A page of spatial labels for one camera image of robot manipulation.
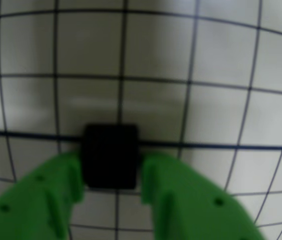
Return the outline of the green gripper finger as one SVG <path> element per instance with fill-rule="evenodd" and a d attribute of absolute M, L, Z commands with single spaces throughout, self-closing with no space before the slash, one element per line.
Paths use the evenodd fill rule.
<path fill-rule="evenodd" d="M 77 152 L 46 161 L 0 195 L 0 240 L 66 240 L 84 197 Z"/>
<path fill-rule="evenodd" d="M 146 154 L 141 180 L 141 198 L 151 207 L 156 240 L 264 238 L 235 198 L 170 155 Z"/>

